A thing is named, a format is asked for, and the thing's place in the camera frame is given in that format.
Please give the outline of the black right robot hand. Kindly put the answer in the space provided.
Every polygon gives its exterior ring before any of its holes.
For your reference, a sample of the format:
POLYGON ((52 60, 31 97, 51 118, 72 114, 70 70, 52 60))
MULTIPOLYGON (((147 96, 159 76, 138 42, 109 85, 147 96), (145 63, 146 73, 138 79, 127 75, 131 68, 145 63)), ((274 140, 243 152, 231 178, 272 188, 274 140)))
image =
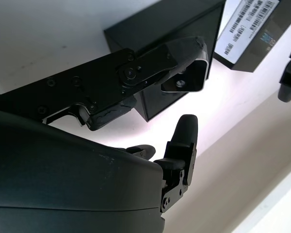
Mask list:
POLYGON ((135 94, 201 62, 198 37, 136 55, 122 49, 0 94, 0 233, 161 233, 188 190, 198 119, 183 115, 164 157, 150 145, 108 147, 51 127, 75 117, 91 131, 128 113, 135 94))

